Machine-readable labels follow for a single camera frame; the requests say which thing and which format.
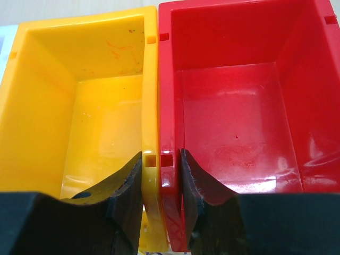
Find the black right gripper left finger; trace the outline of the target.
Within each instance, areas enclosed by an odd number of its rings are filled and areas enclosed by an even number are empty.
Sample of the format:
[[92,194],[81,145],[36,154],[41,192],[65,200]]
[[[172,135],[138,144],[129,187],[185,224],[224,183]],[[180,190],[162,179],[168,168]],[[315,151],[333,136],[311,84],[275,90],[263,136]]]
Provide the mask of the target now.
[[142,154],[70,199],[1,193],[1,254],[137,254]]

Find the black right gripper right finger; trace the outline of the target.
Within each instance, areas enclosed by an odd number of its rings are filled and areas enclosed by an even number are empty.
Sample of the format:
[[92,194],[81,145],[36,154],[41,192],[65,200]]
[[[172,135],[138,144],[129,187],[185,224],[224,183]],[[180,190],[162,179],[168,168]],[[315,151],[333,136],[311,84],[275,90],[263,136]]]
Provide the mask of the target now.
[[239,194],[186,149],[181,173],[192,254],[339,254],[337,193]]

